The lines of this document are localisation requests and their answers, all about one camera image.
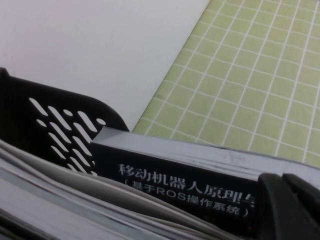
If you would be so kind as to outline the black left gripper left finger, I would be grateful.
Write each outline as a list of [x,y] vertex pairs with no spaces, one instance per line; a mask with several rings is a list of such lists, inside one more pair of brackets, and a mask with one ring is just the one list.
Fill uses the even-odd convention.
[[255,203],[256,238],[258,240],[318,240],[320,235],[284,235],[283,207],[286,197],[289,196],[289,186],[283,180],[283,175],[263,173],[258,177]]

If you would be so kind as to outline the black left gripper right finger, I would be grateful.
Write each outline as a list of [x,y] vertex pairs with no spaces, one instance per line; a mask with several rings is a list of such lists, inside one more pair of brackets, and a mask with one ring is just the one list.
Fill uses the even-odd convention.
[[320,190],[298,177],[286,173],[288,185],[284,203],[283,234],[285,236],[318,236],[320,234]]

